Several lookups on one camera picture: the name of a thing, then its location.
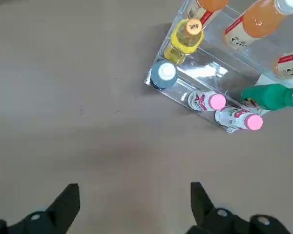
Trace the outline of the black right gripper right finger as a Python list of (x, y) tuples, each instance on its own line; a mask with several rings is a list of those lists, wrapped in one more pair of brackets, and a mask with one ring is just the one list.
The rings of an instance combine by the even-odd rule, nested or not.
[(275, 217), (256, 214), (249, 221), (225, 208), (216, 208), (200, 182), (190, 184), (191, 210), (196, 225), (188, 234), (288, 234), (290, 231)]

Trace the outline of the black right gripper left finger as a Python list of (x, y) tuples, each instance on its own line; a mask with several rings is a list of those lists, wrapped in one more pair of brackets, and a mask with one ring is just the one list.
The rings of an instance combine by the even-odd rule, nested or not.
[(69, 184), (44, 211), (36, 211), (8, 226), (0, 219), (0, 234), (65, 234), (80, 211), (80, 189)]

